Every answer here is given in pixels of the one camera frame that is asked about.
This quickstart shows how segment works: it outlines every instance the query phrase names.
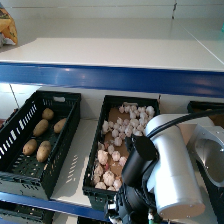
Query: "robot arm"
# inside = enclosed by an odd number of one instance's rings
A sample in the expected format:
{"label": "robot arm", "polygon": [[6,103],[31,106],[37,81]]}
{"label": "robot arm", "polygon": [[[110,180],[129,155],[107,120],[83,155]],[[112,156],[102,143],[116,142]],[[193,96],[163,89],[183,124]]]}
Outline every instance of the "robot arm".
{"label": "robot arm", "polygon": [[[155,117],[148,123],[146,134],[178,116]],[[123,224],[148,223],[148,214],[152,213],[159,223],[163,218],[202,214],[205,205],[189,153],[203,165],[211,182],[223,187],[223,133],[209,118],[200,118],[171,126],[151,140],[132,137],[132,150],[122,172],[123,185],[111,217],[120,218]]]}

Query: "black plastic crate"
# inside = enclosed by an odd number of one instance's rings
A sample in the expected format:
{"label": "black plastic crate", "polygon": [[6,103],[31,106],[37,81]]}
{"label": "black plastic crate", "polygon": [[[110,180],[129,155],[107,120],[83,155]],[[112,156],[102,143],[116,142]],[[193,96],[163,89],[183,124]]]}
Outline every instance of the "black plastic crate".
{"label": "black plastic crate", "polygon": [[51,224],[54,212],[45,209],[0,202],[0,217],[20,224]]}
{"label": "black plastic crate", "polygon": [[136,98],[136,97],[123,97],[123,96],[105,96],[104,102],[101,108],[101,113],[97,125],[96,134],[94,137],[92,149],[89,155],[89,162],[86,168],[84,180],[83,180],[83,193],[87,195],[91,206],[95,210],[104,210],[104,205],[108,200],[114,199],[116,192],[96,189],[91,186],[91,179],[93,177],[93,170],[95,166],[95,158],[98,149],[98,142],[103,142],[104,136],[101,134],[101,129],[104,120],[108,121],[110,109],[113,107],[119,107],[124,102],[137,103],[139,107],[152,106],[155,110],[155,115],[160,114],[158,101],[156,99]]}
{"label": "black plastic crate", "polygon": [[[49,199],[57,182],[64,159],[80,120],[81,94],[35,92],[0,131],[0,191]],[[25,156],[25,143],[33,138],[33,129],[42,119],[45,108],[54,111],[48,130],[36,137],[38,146],[48,140],[52,150],[48,159],[39,163],[36,153]],[[60,132],[53,127],[67,117]]]}
{"label": "black plastic crate", "polygon": [[207,109],[217,110],[217,109],[223,109],[223,108],[224,108],[224,103],[190,101],[190,103],[187,105],[187,110],[189,113],[195,113],[197,109],[198,110],[207,110]]}
{"label": "black plastic crate", "polygon": [[83,217],[78,217],[77,224],[110,224],[111,222],[106,222],[106,221],[99,221],[95,219],[88,219],[88,218],[83,218]]}

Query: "gray robotic arm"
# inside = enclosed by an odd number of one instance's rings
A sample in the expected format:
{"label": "gray robotic arm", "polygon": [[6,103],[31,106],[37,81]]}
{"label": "gray robotic arm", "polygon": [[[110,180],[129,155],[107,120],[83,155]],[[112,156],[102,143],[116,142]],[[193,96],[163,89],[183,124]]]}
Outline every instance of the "gray robotic arm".
{"label": "gray robotic arm", "polygon": [[[146,127],[146,135],[155,128],[181,116],[183,115],[159,115],[153,118]],[[151,141],[158,150],[159,160],[148,178],[147,189],[155,196],[156,210],[159,216],[164,219],[183,219],[202,214],[205,205],[189,154],[202,164],[213,184],[223,187],[224,130],[214,126],[209,118],[204,117],[171,126],[154,135]],[[124,188],[130,192],[133,190],[128,186]]]}

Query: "blue shelf edge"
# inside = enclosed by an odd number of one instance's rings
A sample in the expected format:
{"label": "blue shelf edge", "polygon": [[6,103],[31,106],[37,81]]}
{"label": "blue shelf edge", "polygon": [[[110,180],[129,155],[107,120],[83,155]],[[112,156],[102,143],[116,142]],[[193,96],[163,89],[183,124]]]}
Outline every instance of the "blue shelf edge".
{"label": "blue shelf edge", "polygon": [[0,63],[0,82],[224,97],[224,71]]}
{"label": "blue shelf edge", "polygon": [[51,210],[55,212],[61,212],[101,221],[108,221],[104,218],[104,212],[94,210],[90,207],[84,207],[64,202],[58,202],[54,200],[42,200],[38,198],[32,198],[23,195],[15,195],[0,192],[0,201],[11,202],[15,204],[27,205],[31,207],[37,207],[41,209]]}

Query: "shelf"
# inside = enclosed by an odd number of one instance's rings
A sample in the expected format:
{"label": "shelf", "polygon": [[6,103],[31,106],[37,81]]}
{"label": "shelf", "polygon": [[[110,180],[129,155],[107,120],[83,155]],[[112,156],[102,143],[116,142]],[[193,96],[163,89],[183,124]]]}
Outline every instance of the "shelf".
{"label": "shelf", "polygon": [[223,42],[198,41],[207,20],[190,21],[18,19],[19,45],[0,49],[0,82],[222,98]]}
{"label": "shelf", "polygon": [[16,26],[19,45],[2,48],[1,62],[224,70],[172,19],[18,19]]}

